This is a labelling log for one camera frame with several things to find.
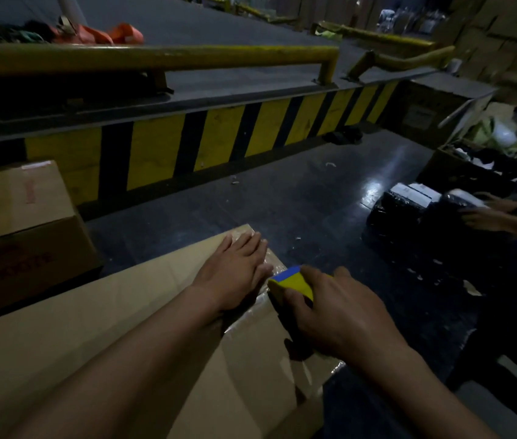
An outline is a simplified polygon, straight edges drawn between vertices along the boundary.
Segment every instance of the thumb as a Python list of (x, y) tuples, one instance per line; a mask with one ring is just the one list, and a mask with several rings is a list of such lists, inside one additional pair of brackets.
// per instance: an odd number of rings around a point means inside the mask
[(305, 297), (293, 288), (285, 289), (285, 302), (291, 307), (298, 326), (305, 326), (313, 317), (311, 308), (305, 303)]

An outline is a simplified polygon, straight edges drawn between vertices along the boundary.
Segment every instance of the dark floor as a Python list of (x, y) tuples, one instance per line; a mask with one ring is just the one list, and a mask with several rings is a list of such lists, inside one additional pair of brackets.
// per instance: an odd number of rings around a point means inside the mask
[[(370, 208), (398, 181), (414, 180), (431, 151), (379, 131), (358, 146), (326, 144), (87, 222), (105, 274), (249, 223), (287, 266), (347, 266), (386, 303), (409, 344), (445, 380), (479, 299), (438, 290), (407, 265), (385, 260), (361, 235)], [(349, 369), (325, 387), (326, 437), (407, 435)]]

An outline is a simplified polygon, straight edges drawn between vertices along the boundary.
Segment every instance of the stacked cardboard box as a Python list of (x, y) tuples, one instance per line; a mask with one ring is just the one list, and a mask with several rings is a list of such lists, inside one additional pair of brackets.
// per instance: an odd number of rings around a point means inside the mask
[(474, 13), (469, 0), (453, 0), (454, 5), (460, 14), (452, 8), (434, 39), (451, 44), (456, 36), (455, 57), (464, 62), (460, 75), (495, 84), (498, 100), (517, 105), (517, 0), (486, 0)]

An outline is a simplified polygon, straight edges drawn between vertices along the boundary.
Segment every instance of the person's left hand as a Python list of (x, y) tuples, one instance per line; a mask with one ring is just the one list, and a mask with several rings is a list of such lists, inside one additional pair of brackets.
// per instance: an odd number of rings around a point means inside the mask
[(272, 274), (273, 266), (264, 263), (267, 244), (259, 232), (245, 232), (234, 243), (228, 234), (191, 287), (212, 298), (218, 311), (233, 310)]
[(485, 231), (504, 231), (508, 214), (491, 208), (461, 209), (461, 219), (470, 228)]

